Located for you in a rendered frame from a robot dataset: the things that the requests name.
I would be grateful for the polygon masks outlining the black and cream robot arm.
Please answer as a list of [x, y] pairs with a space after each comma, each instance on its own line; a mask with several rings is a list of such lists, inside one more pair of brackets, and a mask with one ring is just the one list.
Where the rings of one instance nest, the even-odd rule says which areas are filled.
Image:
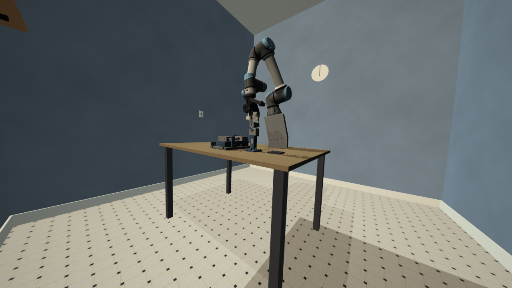
[[267, 84], [255, 78], [256, 69], [260, 60], [265, 61], [271, 79], [274, 82], [275, 90], [267, 93], [267, 116], [273, 116], [282, 113], [279, 104], [288, 101], [292, 97], [292, 90], [287, 84], [284, 84], [279, 68], [274, 58], [274, 50], [276, 46], [274, 42], [266, 37], [262, 39], [251, 51], [248, 59], [248, 73], [244, 76], [245, 89], [242, 90], [242, 96], [247, 94], [255, 94], [265, 92]]

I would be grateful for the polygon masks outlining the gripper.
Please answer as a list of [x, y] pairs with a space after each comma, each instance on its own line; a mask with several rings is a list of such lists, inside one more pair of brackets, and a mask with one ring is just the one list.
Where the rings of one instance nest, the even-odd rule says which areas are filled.
[[[252, 125], [253, 121], [256, 121], [258, 123], [260, 112], [258, 110], [258, 105], [251, 102], [250, 98], [255, 98], [255, 94], [247, 94], [244, 98], [246, 100], [246, 104], [243, 105], [243, 111], [245, 113], [248, 113], [248, 116], [246, 117], [246, 120], [250, 121], [250, 125]], [[254, 115], [254, 117], [252, 117]]]

